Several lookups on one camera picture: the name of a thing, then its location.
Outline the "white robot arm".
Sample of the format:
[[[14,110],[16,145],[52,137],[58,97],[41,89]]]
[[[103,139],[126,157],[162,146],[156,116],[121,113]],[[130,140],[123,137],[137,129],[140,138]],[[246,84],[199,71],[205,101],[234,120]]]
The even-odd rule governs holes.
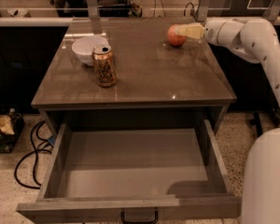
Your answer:
[[[209,20],[178,24],[173,33],[228,49],[260,63],[280,107],[280,43],[273,25],[262,18]],[[280,128],[262,134],[245,164],[241,224],[280,224]]]

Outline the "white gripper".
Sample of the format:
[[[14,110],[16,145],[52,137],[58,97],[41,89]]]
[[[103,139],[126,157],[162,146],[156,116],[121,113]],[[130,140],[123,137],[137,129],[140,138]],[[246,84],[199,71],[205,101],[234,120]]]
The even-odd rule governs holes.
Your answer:
[[[203,27],[200,23],[179,24],[174,28],[176,35],[194,39],[203,37],[215,46],[228,46],[237,33],[236,22],[232,20],[208,20]]]

